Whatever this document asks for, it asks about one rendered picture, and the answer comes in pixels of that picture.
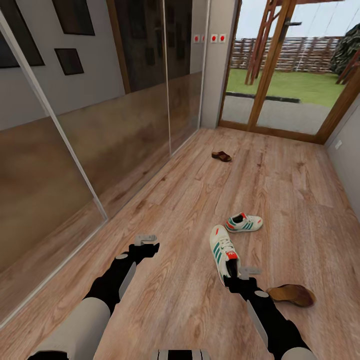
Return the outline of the gym shoe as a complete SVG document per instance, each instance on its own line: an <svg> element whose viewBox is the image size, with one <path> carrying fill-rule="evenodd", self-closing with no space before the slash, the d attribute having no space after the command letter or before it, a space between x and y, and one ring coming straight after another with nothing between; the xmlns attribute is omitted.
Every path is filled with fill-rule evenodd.
<svg viewBox="0 0 360 360"><path fill-rule="evenodd" d="M223 225L216 224L213 227L209 242L222 284L225 286L223 276L239 278L241 276L239 272L241 267L240 257L233 246L228 231Z"/></svg>
<svg viewBox="0 0 360 360"><path fill-rule="evenodd" d="M238 232L254 232L258 230L263 225L263 219L259 216L245 215L244 213L239 213L230 217L226 224L225 228L230 233Z"/></svg>

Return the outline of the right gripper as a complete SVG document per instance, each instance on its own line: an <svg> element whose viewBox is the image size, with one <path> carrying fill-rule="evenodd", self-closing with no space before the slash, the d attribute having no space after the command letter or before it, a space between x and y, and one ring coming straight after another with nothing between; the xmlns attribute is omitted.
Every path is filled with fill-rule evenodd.
<svg viewBox="0 0 360 360"><path fill-rule="evenodd" d="M243 280L239 277L227 277L226 275L224 275L223 279L225 287L229 288L232 294L243 295L244 288L249 285L257 288L257 279L255 277L250 277L249 280Z"/></svg>

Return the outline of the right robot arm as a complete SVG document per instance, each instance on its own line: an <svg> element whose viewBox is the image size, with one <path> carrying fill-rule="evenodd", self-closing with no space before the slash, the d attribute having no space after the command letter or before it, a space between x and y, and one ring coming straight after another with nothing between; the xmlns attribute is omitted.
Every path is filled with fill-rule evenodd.
<svg viewBox="0 0 360 360"><path fill-rule="evenodd" d="M270 295L257 287L257 279L249 277L260 275L261 268L241 266L238 271L239 277L223 276L225 287L245 299L248 313L275 360L319 360L303 341L294 322L286 320Z"/></svg>

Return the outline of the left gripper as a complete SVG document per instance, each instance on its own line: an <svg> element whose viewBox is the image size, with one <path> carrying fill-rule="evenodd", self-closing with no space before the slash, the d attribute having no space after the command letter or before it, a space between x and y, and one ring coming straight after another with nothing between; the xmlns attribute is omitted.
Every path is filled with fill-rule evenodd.
<svg viewBox="0 0 360 360"><path fill-rule="evenodd" d="M142 246L136 246L135 244L130 244L129 251L135 250L140 253L141 261L144 258L153 258L155 253L158 253L160 247L160 243L153 245L153 244L144 244ZM140 262L141 262L140 261Z"/></svg>

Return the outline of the sandal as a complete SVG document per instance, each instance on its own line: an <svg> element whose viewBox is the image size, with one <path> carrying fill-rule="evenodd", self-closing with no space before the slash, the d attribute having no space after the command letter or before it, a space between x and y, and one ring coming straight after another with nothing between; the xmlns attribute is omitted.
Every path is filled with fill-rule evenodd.
<svg viewBox="0 0 360 360"><path fill-rule="evenodd" d="M219 158L222 162L229 162L232 159L229 155L227 155L223 151L220 151L218 153L212 152L211 157L214 159Z"/></svg>
<svg viewBox="0 0 360 360"><path fill-rule="evenodd" d="M313 292L297 284L284 284L277 288L270 288L267 293L274 303L290 302L300 308L311 307L317 300Z"/></svg>

